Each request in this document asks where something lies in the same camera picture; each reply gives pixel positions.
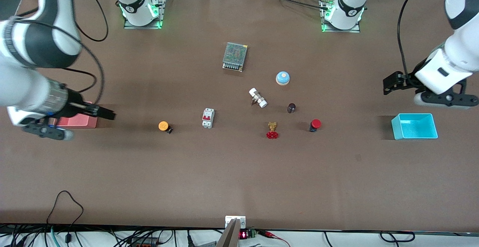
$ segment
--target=red box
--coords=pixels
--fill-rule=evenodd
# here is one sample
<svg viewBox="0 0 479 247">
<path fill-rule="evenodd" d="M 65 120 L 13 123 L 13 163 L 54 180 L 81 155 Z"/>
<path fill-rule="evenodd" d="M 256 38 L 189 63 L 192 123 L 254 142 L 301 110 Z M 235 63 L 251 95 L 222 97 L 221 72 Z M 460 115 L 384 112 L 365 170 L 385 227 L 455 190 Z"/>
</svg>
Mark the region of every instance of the red box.
<svg viewBox="0 0 479 247">
<path fill-rule="evenodd" d="M 77 114 L 71 118 L 61 117 L 57 126 L 64 127 L 65 129 L 93 129 L 96 128 L 97 120 L 97 117 Z"/>
</svg>

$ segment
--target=brown table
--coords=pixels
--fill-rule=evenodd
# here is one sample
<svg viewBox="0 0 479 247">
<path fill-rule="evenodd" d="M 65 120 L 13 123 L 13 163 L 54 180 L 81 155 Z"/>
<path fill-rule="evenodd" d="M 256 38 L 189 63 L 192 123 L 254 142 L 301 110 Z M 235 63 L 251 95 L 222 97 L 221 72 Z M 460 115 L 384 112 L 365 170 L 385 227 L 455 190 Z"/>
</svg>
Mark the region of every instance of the brown table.
<svg viewBox="0 0 479 247">
<path fill-rule="evenodd" d="M 0 222 L 42 223 L 67 189 L 85 206 L 80 223 L 221 227 L 244 214 L 263 228 L 479 232 L 478 109 L 417 107 L 413 90 L 382 95 L 402 67 L 403 0 L 368 0 L 361 34 L 322 33 L 317 10 L 280 0 L 170 0 L 163 29 L 123 30 L 114 2 L 101 0 L 108 39 L 83 41 L 104 65 L 101 103 L 116 121 L 53 141 L 11 126 L 2 109 Z M 94 0 L 76 4 L 78 23 L 101 37 Z M 443 0 L 411 0 L 402 33 L 412 69 L 452 33 Z M 226 42 L 248 45 L 243 73 L 221 68 Z M 86 52 L 72 67 L 96 72 Z M 279 71 L 289 85 L 274 81 Z M 73 89 L 90 83 L 41 72 Z M 250 106 L 252 87 L 265 109 Z M 205 107 L 216 110 L 212 129 L 201 126 Z M 390 119 L 407 112 L 433 113 L 439 138 L 392 140 Z M 310 133 L 314 118 L 323 125 Z M 51 222 L 79 213 L 66 196 L 57 210 Z"/>
</svg>

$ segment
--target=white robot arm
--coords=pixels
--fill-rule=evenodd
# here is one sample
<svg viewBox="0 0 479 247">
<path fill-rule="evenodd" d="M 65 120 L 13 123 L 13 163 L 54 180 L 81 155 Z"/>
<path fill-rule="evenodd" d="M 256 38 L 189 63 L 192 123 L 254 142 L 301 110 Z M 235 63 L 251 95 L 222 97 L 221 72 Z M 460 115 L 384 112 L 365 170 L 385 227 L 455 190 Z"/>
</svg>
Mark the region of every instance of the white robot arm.
<svg viewBox="0 0 479 247">
<path fill-rule="evenodd" d="M 366 0 L 333 0 L 325 20 L 337 29 L 348 30 L 353 28 L 361 19 Z"/>
<path fill-rule="evenodd" d="M 417 88 L 417 105 L 458 109 L 478 105 L 478 98 L 465 90 L 466 78 L 479 71 L 479 0 L 445 0 L 445 12 L 454 33 L 408 76 L 397 71 L 385 78 L 385 95 Z M 460 92 L 453 91 L 454 85 L 460 85 Z"/>
<path fill-rule="evenodd" d="M 153 12 L 158 0 L 118 1 L 132 25 L 147 25 L 158 16 Z M 115 114 L 84 102 L 79 92 L 36 71 L 38 67 L 67 68 L 82 49 L 79 42 L 45 24 L 63 29 L 79 40 L 73 0 L 38 0 L 38 11 L 32 17 L 0 21 L 0 106 L 7 107 L 12 123 L 22 126 L 24 131 L 69 140 L 72 133 L 48 125 L 49 118 L 81 113 L 114 119 Z"/>
</svg>

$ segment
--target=dark cylindrical object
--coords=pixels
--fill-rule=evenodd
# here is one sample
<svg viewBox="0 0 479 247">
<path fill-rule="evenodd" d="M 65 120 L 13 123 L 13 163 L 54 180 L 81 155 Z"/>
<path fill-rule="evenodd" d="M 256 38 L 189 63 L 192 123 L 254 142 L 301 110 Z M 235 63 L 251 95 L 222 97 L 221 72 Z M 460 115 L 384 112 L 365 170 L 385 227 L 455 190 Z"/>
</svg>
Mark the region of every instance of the dark cylindrical object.
<svg viewBox="0 0 479 247">
<path fill-rule="evenodd" d="M 314 119 L 309 124 L 309 132 L 316 132 L 319 127 L 321 127 L 321 121 L 318 119 Z"/>
<path fill-rule="evenodd" d="M 288 105 L 288 113 L 293 113 L 296 110 L 296 105 L 291 103 Z"/>
</svg>

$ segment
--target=light blue plastic box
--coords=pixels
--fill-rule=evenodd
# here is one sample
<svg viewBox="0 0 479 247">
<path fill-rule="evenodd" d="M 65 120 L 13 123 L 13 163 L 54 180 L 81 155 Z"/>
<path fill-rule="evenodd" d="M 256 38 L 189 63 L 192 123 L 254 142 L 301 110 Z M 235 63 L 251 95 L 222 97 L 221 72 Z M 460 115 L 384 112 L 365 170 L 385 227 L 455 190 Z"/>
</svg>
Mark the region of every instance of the light blue plastic box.
<svg viewBox="0 0 479 247">
<path fill-rule="evenodd" d="M 400 113 L 391 120 L 395 140 L 432 140 L 437 138 L 431 113 Z"/>
</svg>

